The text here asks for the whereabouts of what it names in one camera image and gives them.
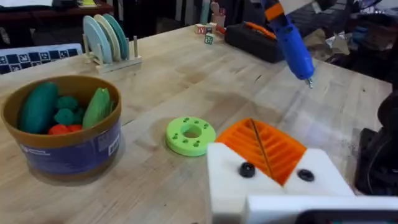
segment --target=checkerboard pattern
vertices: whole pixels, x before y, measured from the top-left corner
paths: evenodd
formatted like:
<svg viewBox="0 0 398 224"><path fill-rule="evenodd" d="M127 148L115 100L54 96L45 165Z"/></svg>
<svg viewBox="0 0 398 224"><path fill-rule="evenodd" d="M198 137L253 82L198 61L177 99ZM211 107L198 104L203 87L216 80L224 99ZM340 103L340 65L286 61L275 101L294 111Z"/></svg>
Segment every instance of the checkerboard pattern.
<svg viewBox="0 0 398 224"><path fill-rule="evenodd" d="M82 54L80 44L0 50L0 75Z"/></svg>

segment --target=green toy vegetable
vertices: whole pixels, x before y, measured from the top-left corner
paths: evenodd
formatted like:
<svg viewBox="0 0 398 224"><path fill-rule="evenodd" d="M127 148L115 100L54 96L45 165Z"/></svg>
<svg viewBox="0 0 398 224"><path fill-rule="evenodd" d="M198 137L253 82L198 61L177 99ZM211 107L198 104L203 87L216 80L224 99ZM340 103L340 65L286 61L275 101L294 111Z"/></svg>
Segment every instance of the green toy vegetable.
<svg viewBox="0 0 398 224"><path fill-rule="evenodd" d="M84 114L85 111L83 108L77 109L77 111L73 114L73 124L81 124Z"/></svg>
<svg viewBox="0 0 398 224"><path fill-rule="evenodd" d="M83 129L90 128L109 115L111 98L107 88L98 88L83 117Z"/></svg>
<svg viewBox="0 0 398 224"><path fill-rule="evenodd" d="M61 96L57 100L58 109L70 109L74 111L78 106L77 100L73 96Z"/></svg>
<svg viewBox="0 0 398 224"><path fill-rule="evenodd" d="M58 113L54 116L54 120L58 124L69 126L73 124L74 114L70 109L60 109Z"/></svg>
<svg viewBox="0 0 398 224"><path fill-rule="evenodd" d="M29 93L19 113L18 129L32 134L47 132L57 103L58 88L53 82L39 84Z"/></svg>

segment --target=wooden tabletop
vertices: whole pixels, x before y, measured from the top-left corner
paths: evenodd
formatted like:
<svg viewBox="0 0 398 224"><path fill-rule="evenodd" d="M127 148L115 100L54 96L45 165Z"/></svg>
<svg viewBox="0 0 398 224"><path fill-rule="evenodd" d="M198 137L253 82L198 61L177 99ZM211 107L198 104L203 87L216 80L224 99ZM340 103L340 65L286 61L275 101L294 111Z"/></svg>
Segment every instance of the wooden tabletop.
<svg viewBox="0 0 398 224"><path fill-rule="evenodd" d="M141 66L104 75L82 56L1 75L1 103L21 85L54 75L101 77L123 97L121 148L96 181L34 176L0 123L1 223L204 223L206 157L179 156L164 144L166 126L180 116L207 120L217 133L243 118L261 120L326 150L351 183L359 132L380 127L376 113L390 84L315 61L311 90L285 62L272 65L221 39L203 39L193 27L141 39Z"/></svg>

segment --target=black case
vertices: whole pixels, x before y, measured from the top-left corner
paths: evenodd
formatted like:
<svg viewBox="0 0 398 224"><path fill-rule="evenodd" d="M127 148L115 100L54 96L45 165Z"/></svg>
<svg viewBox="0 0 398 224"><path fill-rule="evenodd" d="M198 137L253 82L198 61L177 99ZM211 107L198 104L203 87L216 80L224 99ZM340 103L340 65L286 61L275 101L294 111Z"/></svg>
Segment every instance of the black case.
<svg viewBox="0 0 398 224"><path fill-rule="evenodd" d="M270 63L284 59L278 42L244 24L228 26L225 42Z"/></svg>

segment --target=glue gun nozzle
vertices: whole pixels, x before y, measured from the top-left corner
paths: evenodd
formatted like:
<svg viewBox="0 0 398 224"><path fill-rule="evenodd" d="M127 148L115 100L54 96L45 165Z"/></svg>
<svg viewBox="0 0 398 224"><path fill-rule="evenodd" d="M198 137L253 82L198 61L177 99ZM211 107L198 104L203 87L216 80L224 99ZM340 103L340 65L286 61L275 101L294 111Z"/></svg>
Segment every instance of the glue gun nozzle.
<svg viewBox="0 0 398 224"><path fill-rule="evenodd" d="M313 82L312 82L312 79L311 79L311 78L306 79L306 80L305 80L305 83L306 83L310 88L313 88Z"/></svg>

